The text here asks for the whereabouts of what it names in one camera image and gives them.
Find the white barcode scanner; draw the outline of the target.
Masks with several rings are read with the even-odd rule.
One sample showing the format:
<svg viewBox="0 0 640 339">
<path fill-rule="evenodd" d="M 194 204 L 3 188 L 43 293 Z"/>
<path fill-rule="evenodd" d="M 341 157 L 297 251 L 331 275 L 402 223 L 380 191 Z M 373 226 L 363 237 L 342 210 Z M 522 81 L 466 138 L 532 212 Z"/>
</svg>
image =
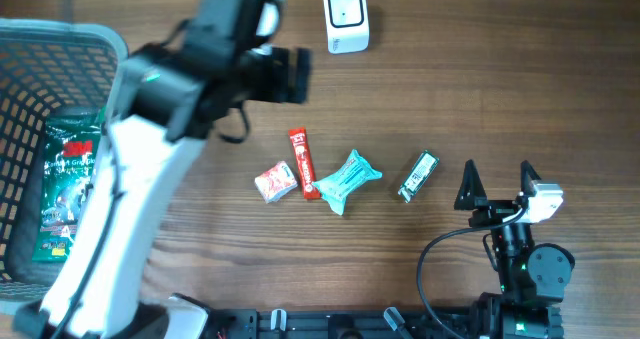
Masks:
<svg viewBox="0 0 640 339">
<path fill-rule="evenodd" d="M 323 0 L 328 52 L 334 55 L 368 48 L 367 0 Z"/>
</svg>

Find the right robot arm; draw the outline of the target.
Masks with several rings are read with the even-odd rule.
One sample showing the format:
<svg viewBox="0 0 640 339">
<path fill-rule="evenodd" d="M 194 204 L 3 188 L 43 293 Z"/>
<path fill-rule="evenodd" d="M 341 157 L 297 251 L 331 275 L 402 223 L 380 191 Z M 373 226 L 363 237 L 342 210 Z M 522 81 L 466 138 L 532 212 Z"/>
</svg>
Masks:
<svg viewBox="0 0 640 339">
<path fill-rule="evenodd" d="M 465 163 L 454 208 L 470 211 L 469 227 L 484 231 L 483 246 L 501 286 L 483 293 L 469 310 L 472 338 L 561 338 L 557 305 L 564 299 L 574 256 L 559 245 L 537 244 L 532 227 L 550 219 L 564 191 L 546 182 L 528 161 L 520 166 L 520 192 L 513 200 L 490 200 L 473 161 Z"/>
</svg>

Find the teal wet wipes pack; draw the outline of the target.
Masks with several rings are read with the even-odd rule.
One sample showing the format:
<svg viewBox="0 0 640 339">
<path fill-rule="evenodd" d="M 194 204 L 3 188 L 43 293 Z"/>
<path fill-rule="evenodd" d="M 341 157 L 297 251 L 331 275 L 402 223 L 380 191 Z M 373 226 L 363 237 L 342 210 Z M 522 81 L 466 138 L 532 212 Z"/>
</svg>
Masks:
<svg viewBox="0 0 640 339">
<path fill-rule="evenodd" d="M 342 216 L 348 196 L 368 181 L 381 179 L 383 174 L 374 169 L 356 149 L 349 154 L 344 165 L 335 173 L 312 183 L 331 210 Z"/>
</svg>

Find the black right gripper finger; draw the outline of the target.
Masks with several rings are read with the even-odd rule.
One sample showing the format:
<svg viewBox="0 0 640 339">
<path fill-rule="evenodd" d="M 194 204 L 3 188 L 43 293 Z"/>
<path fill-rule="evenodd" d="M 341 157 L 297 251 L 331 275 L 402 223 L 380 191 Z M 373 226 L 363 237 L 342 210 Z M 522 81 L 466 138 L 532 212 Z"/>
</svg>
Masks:
<svg viewBox="0 0 640 339">
<path fill-rule="evenodd" d="M 455 210 L 476 210 L 487 206 L 487 194 L 472 159 L 465 163 L 462 182 L 454 202 Z"/>
<path fill-rule="evenodd" d="M 528 160 L 524 160 L 520 165 L 521 170 L 521 191 L 526 196 L 534 195 L 533 182 L 539 181 L 541 177 L 537 174 Z"/>
</svg>

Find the green 3M package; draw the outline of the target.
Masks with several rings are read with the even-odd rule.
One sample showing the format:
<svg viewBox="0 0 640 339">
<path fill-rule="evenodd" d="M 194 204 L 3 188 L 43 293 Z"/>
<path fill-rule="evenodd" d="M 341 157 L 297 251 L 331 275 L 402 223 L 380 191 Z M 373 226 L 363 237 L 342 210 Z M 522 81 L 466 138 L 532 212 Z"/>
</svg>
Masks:
<svg viewBox="0 0 640 339">
<path fill-rule="evenodd" d="M 70 254 L 94 173 L 101 124 L 99 114 L 46 120 L 35 262 L 63 262 Z"/>
</svg>

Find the red white snack packet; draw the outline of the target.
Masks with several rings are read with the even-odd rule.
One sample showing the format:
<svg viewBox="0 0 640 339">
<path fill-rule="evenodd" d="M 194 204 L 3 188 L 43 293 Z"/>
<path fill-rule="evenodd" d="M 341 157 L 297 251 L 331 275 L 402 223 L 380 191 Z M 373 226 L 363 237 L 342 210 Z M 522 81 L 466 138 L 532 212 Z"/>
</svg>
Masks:
<svg viewBox="0 0 640 339">
<path fill-rule="evenodd" d="M 298 186 L 291 168 L 284 161 L 256 177 L 254 184 L 266 203 L 278 201 Z"/>
</svg>

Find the red stick sachet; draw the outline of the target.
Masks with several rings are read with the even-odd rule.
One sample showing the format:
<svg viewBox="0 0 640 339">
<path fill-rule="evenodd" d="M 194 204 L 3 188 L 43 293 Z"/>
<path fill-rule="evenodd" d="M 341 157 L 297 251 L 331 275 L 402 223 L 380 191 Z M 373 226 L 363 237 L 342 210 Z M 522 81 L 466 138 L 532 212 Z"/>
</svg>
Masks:
<svg viewBox="0 0 640 339">
<path fill-rule="evenodd" d="M 306 129 L 304 127 L 290 129 L 288 134 L 299 170 L 303 197 L 307 200 L 320 199 L 321 194 L 313 185 L 316 181 L 316 176 Z"/>
</svg>

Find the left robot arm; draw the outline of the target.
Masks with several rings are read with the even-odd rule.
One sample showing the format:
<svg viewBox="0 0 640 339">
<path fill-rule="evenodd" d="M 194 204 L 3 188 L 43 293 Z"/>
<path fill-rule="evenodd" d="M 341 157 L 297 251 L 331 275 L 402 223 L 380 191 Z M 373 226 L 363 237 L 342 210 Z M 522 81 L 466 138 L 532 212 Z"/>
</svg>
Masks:
<svg viewBox="0 0 640 339">
<path fill-rule="evenodd" d="M 248 100 L 301 104 L 311 53 L 272 48 L 286 0 L 201 0 L 179 48 L 151 42 L 120 62 L 90 193 L 69 258 L 45 296 L 21 306 L 29 338 L 204 338 L 210 308 L 144 301 L 144 267 L 170 200 L 215 121 Z"/>
</svg>

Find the grey plastic mesh basket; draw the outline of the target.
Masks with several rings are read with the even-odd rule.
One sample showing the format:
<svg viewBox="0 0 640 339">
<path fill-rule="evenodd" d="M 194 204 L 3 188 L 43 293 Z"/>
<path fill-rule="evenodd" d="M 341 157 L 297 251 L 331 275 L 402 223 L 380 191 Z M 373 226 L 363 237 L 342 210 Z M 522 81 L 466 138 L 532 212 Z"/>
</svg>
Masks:
<svg viewBox="0 0 640 339">
<path fill-rule="evenodd" d="M 97 24 L 1 21 L 1 312 L 41 299 L 62 265 L 35 262 L 45 124 L 108 102 L 128 47 Z"/>
</svg>

